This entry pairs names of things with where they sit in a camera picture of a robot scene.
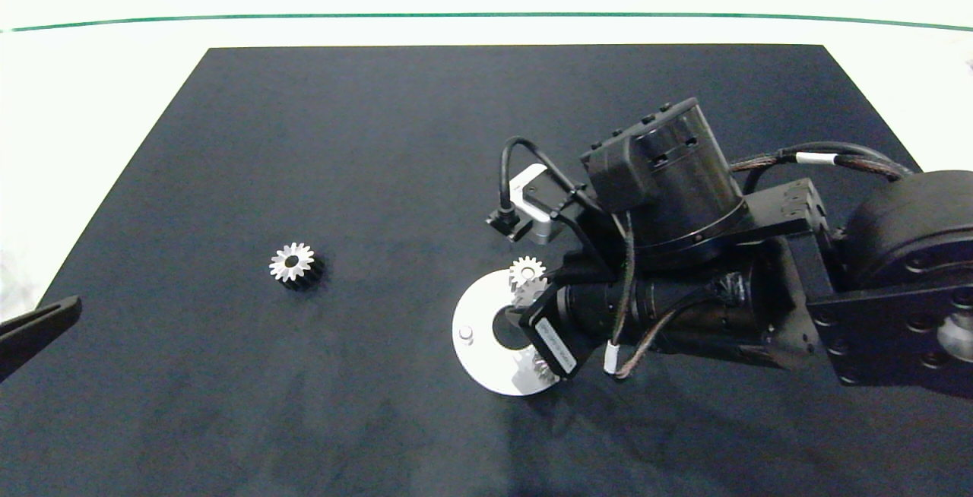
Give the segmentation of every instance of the bolt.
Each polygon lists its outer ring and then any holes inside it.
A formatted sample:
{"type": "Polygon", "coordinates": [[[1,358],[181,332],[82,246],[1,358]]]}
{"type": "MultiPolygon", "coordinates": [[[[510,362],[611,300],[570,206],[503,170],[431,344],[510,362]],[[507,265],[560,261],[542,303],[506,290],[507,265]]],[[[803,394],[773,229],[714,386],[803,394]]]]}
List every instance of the bolt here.
{"type": "Polygon", "coordinates": [[[847,355],[849,348],[850,347],[848,346],[847,339],[844,339],[843,337],[839,337],[838,339],[835,339],[835,341],[831,344],[830,347],[828,347],[828,352],[838,356],[847,355]]]}
{"type": "Polygon", "coordinates": [[[929,252],[918,252],[906,261],[906,264],[913,269],[922,269],[932,265],[932,255],[929,252]]]}
{"type": "Polygon", "coordinates": [[[927,368],[939,369],[949,361],[949,355],[940,351],[930,351],[928,353],[922,353],[920,361],[927,368]]]}
{"type": "Polygon", "coordinates": [[[858,372],[855,372],[854,369],[845,370],[841,373],[841,376],[839,376],[838,379],[841,379],[841,383],[845,383],[847,385],[856,385],[859,381],[861,381],[861,379],[858,377],[858,372]]]}
{"type": "Polygon", "coordinates": [[[952,302],[956,304],[956,307],[960,309],[969,309],[973,307],[973,288],[960,288],[952,293],[952,302]]]}
{"type": "Polygon", "coordinates": [[[814,314],[814,321],[818,326],[834,326],[834,324],[838,323],[835,315],[826,311],[818,311],[814,314]]]}
{"type": "Polygon", "coordinates": [[[927,313],[914,313],[906,319],[906,326],[909,328],[909,330],[922,334],[922,332],[930,331],[932,328],[935,328],[936,321],[927,313]]]}

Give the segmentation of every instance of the green line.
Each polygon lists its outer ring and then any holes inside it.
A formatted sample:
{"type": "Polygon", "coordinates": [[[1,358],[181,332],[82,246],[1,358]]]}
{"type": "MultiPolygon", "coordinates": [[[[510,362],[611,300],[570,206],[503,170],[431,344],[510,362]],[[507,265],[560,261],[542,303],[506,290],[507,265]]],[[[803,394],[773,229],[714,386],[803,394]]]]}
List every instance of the green line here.
{"type": "Polygon", "coordinates": [[[44,26],[11,27],[0,33],[35,32],[57,30],[60,27],[106,26],[109,24],[135,24],[139,22],[177,22],[190,20],[244,20],[253,18],[769,18],[779,20],[814,20],[819,22],[851,22],[878,24],[880,26],[926,27],[931,30],[956,30],[973,32],[973,26],[878,20],[873,18],[849,18],[844,16],[813,16],[799,14],[763,14],[749,12],[310,12],[284,14],[203,14],[190,16],[149,16],[142,18],[116,18],[46,24],[44,26]]]}

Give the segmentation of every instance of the metal gear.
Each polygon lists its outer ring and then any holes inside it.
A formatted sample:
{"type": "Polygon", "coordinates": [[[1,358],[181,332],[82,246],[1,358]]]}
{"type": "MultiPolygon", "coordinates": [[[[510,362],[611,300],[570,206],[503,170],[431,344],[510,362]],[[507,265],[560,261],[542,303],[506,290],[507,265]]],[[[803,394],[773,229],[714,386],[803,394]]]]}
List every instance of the metal gear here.
{"type": "Polygon", "coordinates": [[[292,290],[305,290],[324,274],[323,262],[314,257],[314,251],[305,243],[284,245],[268,267],[274,279],[292,290]]]}
{"type": "Polygon", "coordinates": [[[537,373],[537,376],[541,381],[553,385],[560,380],[560,377],[557,376],[555,372],[552,372],[552,370],[550,370],[550,366],[548,365],[548,362],[536,350],[534,351],[534,356],[533,356],[533,366],[534,366],[534,372],[537,373]]]}
{"type": "Polygon", "coordinates": [[[510,290],[516,290],[520,286],[524,286],[524,283],[530,279],[539,279],[546,272],[547,268],[537,258],[529,257],[529,255],[518,258],[510,266],[510,290]]]}
{"type": "Polygon", "coordinates": [[[544,293],[547,289],[547,279],[528,279],[514,290],[514,307],[525,308],[544,293]]]}

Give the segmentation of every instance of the white label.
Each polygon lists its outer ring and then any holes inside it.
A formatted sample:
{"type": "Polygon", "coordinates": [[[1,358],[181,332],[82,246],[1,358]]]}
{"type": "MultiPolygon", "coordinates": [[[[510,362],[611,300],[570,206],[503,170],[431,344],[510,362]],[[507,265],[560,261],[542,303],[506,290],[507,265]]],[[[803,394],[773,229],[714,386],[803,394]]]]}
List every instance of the white label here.
{"type": "Polygon", "coordinates": [[[601,366],[608,375],[615,375],[618,373],[618,345],[612,345],[611,341],[605,345],[605,362],[601,366]]]}
{"type": "Polygon", "coordinates": [[[809,154],[806,151],[798,151],[794,154],[794,159],[803,165],[833,165],[838,154],[809,154]]]}
{"type": "Polygon", "coordinates": [[[553,330],[553,326],[550,326],[550,321],[546,319],[541,319],[537,321],[537,333],[540,335],[541,339],[553,353],[553,358],[560,362],[560,366],[564,368],[564,372],[570,373],[574,369],[574,366],[578,365],[578,361],[574,359],[571,351],[567,350],[567,345],[560,340],[560,335],[553,330]]]}

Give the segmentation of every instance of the white background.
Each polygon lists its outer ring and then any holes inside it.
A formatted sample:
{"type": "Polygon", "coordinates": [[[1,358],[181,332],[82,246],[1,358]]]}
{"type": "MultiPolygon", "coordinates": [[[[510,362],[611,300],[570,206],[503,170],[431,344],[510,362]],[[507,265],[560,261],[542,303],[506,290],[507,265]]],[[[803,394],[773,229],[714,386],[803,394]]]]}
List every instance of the white background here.
{"type": "Polygon", "coordinates": [[[11,32],[15,27],[178,15],[510,11],[762,13],[970,27],[971,2],[0,0],[0,320],[35,306],[212,46],[823,44],[925,170],[973,169],[973,33],[958,30],[739,18],[254,19],[11,32]]]}

